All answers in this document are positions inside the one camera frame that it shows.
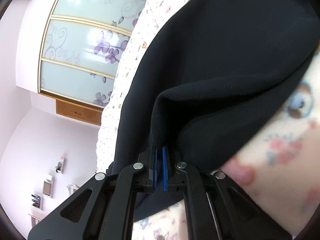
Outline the white wall shelf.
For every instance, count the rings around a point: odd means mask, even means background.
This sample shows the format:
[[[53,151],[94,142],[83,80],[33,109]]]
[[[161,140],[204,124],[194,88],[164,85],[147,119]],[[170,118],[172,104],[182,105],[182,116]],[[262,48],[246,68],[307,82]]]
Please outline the white wall shelf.
[[[59,161],[57,162],[57,165],[54,168],[55,173],[63,174],[65,159],[66,158],[64,156],[60,157]],[[44,213],[41,213],[44,210],[44,198],[53,198],[54,181],[55,177],[49,174],[43,181],[42,194],[31,194],[32,209],[29,213],[29,216],[31,218],[32,228],[35,227],[41,220],[43,220],[44,217],[46,217]],[[66,187],[69,195],[72,195],[79,189],[78,185],[76,184],[68,184]]]

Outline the frosted glass floral wardrobe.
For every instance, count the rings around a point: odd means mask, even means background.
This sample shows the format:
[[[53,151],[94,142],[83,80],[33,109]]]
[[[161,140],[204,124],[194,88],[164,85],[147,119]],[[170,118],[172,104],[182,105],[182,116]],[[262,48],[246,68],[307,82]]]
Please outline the frosted glass floral wardrobe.
[[[104,108],[146,0],[55,0],[39,56],[39,92]]]

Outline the black pants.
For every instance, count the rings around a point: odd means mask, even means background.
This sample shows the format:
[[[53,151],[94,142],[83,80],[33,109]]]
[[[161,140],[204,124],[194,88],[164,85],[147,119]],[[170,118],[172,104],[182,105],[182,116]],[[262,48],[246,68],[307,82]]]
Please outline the black pants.
[[[205,172],[231,160],[319,55],[318,0],[190,0],[145,51],[121,110],[112,172],[151,146]]]

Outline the small print bed sheet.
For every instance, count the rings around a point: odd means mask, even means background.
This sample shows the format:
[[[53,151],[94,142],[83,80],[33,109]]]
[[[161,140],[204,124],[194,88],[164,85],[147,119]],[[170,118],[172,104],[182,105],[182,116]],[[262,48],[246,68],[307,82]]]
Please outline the small print bed sheet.
[[[101,115],[96,172],[105,172],[114,160],[122,105],[145,51],[163,25],[189,1],[146,0],[129,43],[120,57],[111,99]]]

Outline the brown wooden door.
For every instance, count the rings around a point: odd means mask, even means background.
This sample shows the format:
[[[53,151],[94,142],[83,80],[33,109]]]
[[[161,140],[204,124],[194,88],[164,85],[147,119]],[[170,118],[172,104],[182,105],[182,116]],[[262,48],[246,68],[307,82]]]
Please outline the brown wooden door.
[[[56,113],[89,124],[101,125],[102,111],[75,105],[70,102],[56,100]]]

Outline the cartoon print fleece blanket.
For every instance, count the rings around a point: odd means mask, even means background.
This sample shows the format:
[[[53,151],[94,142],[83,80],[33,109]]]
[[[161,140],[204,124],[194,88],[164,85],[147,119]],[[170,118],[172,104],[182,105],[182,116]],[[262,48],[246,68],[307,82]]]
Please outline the cartoon print fleece blanket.
[[[319,55],[271,120],[222,167],[293,237],[319,206]]]

